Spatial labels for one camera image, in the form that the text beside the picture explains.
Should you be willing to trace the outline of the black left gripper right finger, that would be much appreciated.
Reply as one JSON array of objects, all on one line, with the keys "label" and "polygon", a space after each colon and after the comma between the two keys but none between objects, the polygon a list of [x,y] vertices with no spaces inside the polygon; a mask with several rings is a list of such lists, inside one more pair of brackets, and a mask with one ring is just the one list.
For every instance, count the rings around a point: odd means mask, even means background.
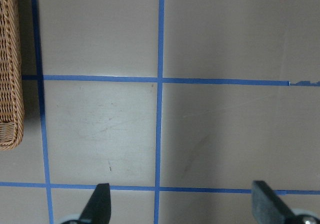
[{"label": "black left gripper right finger", "polygon": [[265,181],[253,181],[252,215],[258,224],[289,224],[296,216]]}]

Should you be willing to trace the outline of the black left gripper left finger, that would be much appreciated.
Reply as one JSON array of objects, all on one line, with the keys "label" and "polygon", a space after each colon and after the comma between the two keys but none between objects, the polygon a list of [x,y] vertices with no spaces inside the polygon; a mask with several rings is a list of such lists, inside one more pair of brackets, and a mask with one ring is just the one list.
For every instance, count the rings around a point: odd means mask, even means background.
[{"label": "black left gripper left finger", "polygon": [[79,224],[109,224],[112,205],[109,184],[98,184],[83,209]]}]

